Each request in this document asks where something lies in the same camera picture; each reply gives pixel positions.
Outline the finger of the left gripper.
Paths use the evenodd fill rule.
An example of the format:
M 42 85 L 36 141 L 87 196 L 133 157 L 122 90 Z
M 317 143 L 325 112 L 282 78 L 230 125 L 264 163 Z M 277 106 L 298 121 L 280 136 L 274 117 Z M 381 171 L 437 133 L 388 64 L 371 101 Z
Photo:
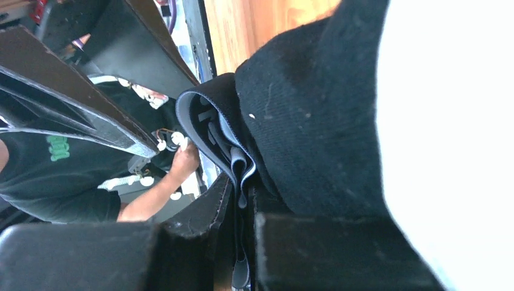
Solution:
M 83 50 L 89 75 L 119 77 L 170 98 L 199 84 L 153 1 L 110 1 Z
M 1 31 L 1 132 L 83 139 L 151 158 L 157 141 L 25 27 Z

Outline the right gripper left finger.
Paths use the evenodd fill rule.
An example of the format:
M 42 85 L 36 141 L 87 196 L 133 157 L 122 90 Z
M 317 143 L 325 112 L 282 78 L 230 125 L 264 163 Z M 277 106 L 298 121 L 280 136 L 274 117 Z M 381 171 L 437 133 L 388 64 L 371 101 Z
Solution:
M 161 223 L 18 224 L 1 234 L 1 289 L 230 290 L 232 212 L 221 175 Z

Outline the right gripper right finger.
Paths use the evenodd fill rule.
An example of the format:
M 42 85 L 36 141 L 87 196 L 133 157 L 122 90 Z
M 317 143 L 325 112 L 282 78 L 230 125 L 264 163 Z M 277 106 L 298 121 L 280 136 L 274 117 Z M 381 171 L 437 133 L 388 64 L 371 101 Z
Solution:
M 388 218 L 294 215 L 263 187 L 253 209 L 260 290 L 441 290 Z

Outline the black Junhao underwear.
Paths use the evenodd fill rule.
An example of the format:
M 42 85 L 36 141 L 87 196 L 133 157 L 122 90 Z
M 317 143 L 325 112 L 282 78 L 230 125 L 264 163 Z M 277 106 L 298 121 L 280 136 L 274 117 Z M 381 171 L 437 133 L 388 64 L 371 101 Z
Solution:
M 388 6 L 342 1 L 178 98 L 182 127 L 232 184 L 236 288 L 256 266 L 254 187 L 294 215 L 387 217 L 375 77 Z

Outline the person hand lower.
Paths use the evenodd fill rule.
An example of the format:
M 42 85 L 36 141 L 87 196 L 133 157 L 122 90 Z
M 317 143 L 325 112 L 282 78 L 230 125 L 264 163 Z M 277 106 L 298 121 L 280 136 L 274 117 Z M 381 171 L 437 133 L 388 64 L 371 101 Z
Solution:
M 197 147 L 194 143 L 187 141 L 175 153 L 169 175 L 181 184 L 196 172 L 199 164 L 199 151 Z

